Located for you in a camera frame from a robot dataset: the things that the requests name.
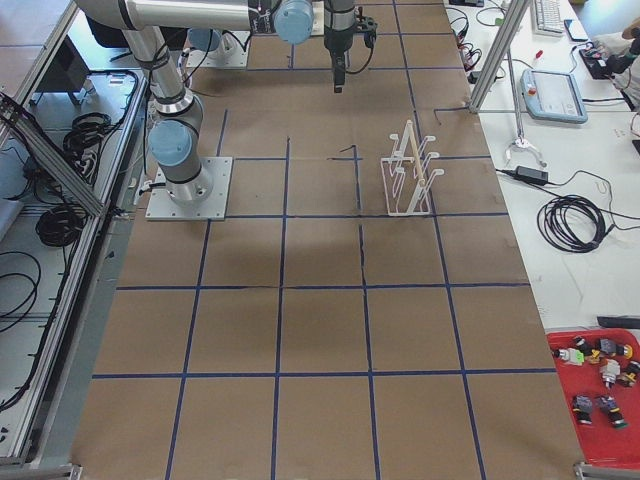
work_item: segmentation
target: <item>blue joint cap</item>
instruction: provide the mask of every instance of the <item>blue joint cap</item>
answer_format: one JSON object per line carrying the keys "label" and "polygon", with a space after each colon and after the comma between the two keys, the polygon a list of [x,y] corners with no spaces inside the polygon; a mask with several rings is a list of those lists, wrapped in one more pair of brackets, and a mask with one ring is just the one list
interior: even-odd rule
{"label": "blue joint cap", "polygon": [[308,0],[283,0],[273,17],[276,33],[285,42],[298,45],[311,36],[313,6]]}
{"label": "blue joint cap", "polygon": [[208,28],[190,28],[187,38],[193,48],[209,53],[217,50],[220,46],[222,33],[219,30],[209,30]]}
{"label": "blue joint cap", "polygon": [[189,157],[193,140],[183,124],[164,120],[149,132],[149,147],[161,166],[175,167]]}

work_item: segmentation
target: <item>red tray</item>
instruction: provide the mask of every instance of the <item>red tray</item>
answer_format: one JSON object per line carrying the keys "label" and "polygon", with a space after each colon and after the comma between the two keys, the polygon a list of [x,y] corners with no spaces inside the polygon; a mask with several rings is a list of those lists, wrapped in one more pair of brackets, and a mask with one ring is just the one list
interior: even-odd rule
{"label": "red tray", "polygon": [[[557,332],[547,335],[551,348],[574,347],[575,336],[584,337],[590,343],[599,338],[610,338],[619,344],[633,347],[633,359],[640,359],[640,346],[636,338],[627,330],[608,328],[606,330],[582,330],[577,332]],[[615,357],[621,368],[628,360]],[[640,469],[640,382],[631,388],[615,385],[611,390],[600,379],[599,365],[585,362],[582,366],[567,365],[555,359],[556,369],[564,390],[565,400],[571,411],[575,395],[588,395],[592,401],[599,395],[610,393],[618,403],[620,411],[629,424],[616,430],[609,423],[607,415],[594,402],[591,414],[593,425],[579,425],[571,411],[578,440],[588,463],[598,467]]]}

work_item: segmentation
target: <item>white keyboard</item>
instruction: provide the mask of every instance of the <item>white keyboard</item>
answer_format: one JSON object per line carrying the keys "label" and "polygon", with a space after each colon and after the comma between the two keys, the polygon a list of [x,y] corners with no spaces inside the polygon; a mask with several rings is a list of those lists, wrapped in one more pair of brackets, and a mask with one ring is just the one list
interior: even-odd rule
{"label": "white keyboard", "polygon": [[564,24],[560,18],[558,0],[533,0],[531,6],[533,33],[561,37],[564,34]]}

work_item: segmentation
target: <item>blue and white device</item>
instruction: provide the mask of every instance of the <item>blue and white device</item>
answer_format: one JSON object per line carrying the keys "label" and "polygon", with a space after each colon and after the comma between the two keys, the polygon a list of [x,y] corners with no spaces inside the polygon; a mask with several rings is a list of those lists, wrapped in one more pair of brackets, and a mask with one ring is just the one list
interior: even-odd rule
{"label": "blue and white device", "polygon": [[520,80],[524,103],[538,120],[585,123],[587,110],[570,73],[527,69]]}

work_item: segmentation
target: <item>person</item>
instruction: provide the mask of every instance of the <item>person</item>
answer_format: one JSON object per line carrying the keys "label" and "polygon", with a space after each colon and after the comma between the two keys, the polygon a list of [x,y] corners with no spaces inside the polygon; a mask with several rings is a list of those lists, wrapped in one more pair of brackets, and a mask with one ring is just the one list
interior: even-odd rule
{"label": "person", "polygon": [[[632,32],[635,28],[640,28],[640,17],[631,22],[622,32],[595,36],[593,43],[605,58],[610,55],[622,55],[634,40]],[[640,107],[640,60],[633,62],[623,73],[615,75],[613,83],[636,108]]]}

